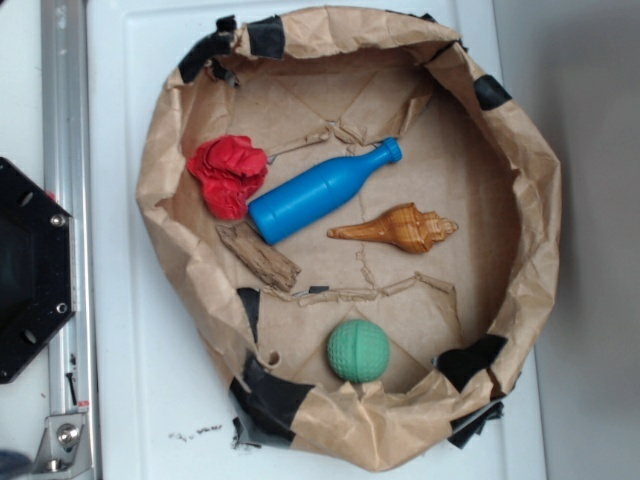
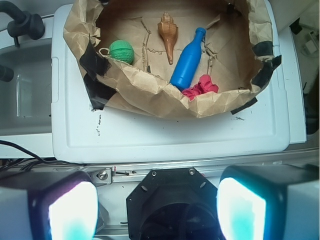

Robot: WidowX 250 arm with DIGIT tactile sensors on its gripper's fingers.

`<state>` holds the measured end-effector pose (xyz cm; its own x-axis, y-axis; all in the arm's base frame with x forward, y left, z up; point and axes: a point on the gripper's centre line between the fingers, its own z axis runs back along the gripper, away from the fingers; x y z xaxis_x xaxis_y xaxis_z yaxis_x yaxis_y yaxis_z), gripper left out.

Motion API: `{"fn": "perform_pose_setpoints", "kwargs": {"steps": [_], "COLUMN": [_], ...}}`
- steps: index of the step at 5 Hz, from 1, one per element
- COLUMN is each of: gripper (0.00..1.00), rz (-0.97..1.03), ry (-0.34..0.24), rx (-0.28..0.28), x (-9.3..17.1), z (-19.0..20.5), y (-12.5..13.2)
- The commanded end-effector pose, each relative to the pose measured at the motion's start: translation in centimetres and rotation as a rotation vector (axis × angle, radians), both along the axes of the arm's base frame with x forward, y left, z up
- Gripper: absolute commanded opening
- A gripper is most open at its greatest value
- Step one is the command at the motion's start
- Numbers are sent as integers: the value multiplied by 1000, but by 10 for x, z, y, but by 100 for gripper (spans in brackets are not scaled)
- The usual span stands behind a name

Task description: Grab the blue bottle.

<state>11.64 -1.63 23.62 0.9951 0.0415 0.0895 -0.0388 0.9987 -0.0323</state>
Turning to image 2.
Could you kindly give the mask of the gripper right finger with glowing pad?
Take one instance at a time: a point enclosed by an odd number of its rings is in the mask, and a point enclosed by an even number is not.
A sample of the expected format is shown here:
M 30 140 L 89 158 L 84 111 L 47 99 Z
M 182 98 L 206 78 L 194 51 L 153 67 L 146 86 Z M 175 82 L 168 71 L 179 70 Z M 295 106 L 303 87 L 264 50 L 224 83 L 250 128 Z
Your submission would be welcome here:
M 320 168 L 316 165 L 230 165 L 216 209 L 227 240 L 318 240 Z

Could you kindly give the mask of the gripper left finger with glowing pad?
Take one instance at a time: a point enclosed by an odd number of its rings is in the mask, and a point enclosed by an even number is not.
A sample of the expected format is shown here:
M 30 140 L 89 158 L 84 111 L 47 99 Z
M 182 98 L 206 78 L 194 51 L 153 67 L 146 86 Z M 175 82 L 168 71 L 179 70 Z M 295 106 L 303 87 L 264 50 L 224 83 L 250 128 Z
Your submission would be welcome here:
M 2 240 L 92 240 L 97 221 L 97 188 L 84 171 L 0 174 Z

